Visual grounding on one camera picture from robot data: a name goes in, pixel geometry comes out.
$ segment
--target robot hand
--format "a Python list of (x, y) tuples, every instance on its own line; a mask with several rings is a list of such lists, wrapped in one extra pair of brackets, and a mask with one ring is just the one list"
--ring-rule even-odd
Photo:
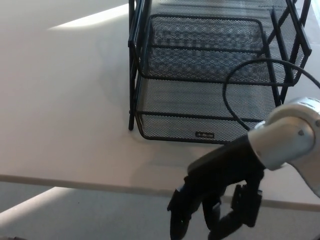
[[(170, 236), (181, 240), (189, 221), (202, 203), (210, 240), (221, 240), (242, 225), (254, 227), (262, 200), (259, 190), (264, 169), (276, 170), (289, 163), (320, 197), (320, 101), (299, 98), (275, 108), (259, 123), (233, 142), (193, 162), (184, 185), (176, 189), (167, 210), (171, 211)], [(220, 218), (221, 196), (227, 186), (237, 185), (232, 211)]]

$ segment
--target black mesh tray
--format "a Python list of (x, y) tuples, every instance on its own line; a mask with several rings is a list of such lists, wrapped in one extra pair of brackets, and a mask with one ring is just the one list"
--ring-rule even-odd
[[(138, 79), (135, 116), (144, 138), (225, 144), (246, 133), (225, 107), (221, 83)], [(227, 98), (252, 128), (276, 107), (270, 86), (229, 84)]]
[[(140, 72), (149, 79), (222, 83), (240, 63), (269, 57), (256, 19), (157, 14), (150, 17), (147, 29)], [(274, 82), (266, 64), (259, 68), (262, 73), (254, 67), (244, 68), (242, 77), (259, 77), (241, 78), (243, 84)]]

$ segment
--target gray floor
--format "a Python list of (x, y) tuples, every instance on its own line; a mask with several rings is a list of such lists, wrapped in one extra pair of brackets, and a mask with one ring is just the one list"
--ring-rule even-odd
[[(43, 197), (44, 204), (36, 207), (20, 204), (49, 189), (0, 183), (0, 235), (28, 240), (170, 239), (166, 197), (70, 189), (50, 200)], [(5, 219), (8, 212), (16, 217)], [(185, 239), (205, 240), (207, 234), (202, 214), (196, 213)], [(264, 207), (255, 228), (243, 227), (227, 239), (312, 240), (317, 234), (320, 212)]]

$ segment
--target desk organizer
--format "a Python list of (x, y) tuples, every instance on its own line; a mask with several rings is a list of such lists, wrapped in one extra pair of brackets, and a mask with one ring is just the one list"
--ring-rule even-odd
[[(224, 15), (221, 11), (197, 14), (189, 5), (185, 14), (156, 11), (153, 6), (159, 7), (161, 1), (155, 2), (138, 2), (128, 41), (129, 129), (135, 117), (146, 139), (226, 144), (244, 135), (246, 130), (223, 102), (222, 83), (228, 73), (242, 62), (259, 58), (282, 59), (303, 68), (311, 54), (304, 32), (310, 0), (301, 17), (291, 0), (263, 9), (257, 6), (263, 20), (259, 14), (252, 18), (253, 7), (248, 17), (234, 17), (229, 14), (236, 12), (233, 5), (227, 4), (231, 1), (226, 1)], [(265, 23), (271, 23), (272, 29)], [(253, 128), (283, 104), (288, 87), (299, 78), (296, 71), (277, 63), (247, 65), (230, 79), (228, 102)]]

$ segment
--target white table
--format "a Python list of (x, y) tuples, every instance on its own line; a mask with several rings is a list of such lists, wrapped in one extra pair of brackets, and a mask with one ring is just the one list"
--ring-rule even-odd
[[(127, 15), (53, 28), (124, 4), (2, 0), (0, 181), (170, 196), (188, 164), (217, 147), (129, 132)], [(305, 68), (320, 80), (319, 28), (306, 31), (313, 54)], [(298, 96), (320, 98), (320, 90), (302, 77), (287, 99)], [(261, 188), (265, 205), (320, 210), (290, 166), (267, 171)]]

